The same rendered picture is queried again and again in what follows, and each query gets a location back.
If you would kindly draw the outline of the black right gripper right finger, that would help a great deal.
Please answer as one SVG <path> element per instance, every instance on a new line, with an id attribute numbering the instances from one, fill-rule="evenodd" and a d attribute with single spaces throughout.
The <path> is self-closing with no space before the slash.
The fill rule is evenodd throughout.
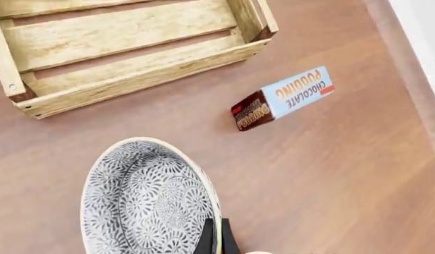
<path id="1" fill-rule="evenodd" d="M 243 254 L 238 244 L 236 243 L 235 237 L 233 235 L 229 219 L 223 218 L 221 225 L 221 240 L 222 240 L 222 251 L 221 254 Z"/>

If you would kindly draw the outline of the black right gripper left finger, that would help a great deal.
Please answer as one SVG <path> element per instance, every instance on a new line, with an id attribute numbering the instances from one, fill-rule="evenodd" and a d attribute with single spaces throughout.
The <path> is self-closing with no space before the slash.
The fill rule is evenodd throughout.
<path id="1" fill-rule="evenodd" d="M 202 228 L 200 239 L 193 254 L 215 254 L 216 226 L 213 219 L 206 219 Z"/>

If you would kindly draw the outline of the grey floral patterned bowl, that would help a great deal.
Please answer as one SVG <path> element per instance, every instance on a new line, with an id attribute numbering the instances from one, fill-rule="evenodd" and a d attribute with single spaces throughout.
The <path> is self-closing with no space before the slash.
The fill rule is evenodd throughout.
<path id="1" fill-rule="evenodd" d="M 193 254 L 206 219 L 222 254 L 221 206 L 205 172 L 177 147 L 133 137 L 109 147 L 87 175 L 80 228 L 87 254 Z"/>

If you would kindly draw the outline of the wooden slat tray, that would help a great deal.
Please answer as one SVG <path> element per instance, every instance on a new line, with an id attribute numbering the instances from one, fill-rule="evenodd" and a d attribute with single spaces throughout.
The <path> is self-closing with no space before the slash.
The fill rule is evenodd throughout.
<path id="1" fill-rule="evenodd" d="M 277 32 L 266 0 L 0 0 L 0 82 L 43 119 L 244 61 Z"/>

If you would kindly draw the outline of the chocolate pudding box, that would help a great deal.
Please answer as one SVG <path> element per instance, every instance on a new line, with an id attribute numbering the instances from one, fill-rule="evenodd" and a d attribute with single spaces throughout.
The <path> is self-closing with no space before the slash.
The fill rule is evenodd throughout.
<path id="1" fill-rule="evenodd" d="M 330 95 L 335 90 L 324 66 L 264 86 L 231 107 L 238 130 L 275 121 Z"/>

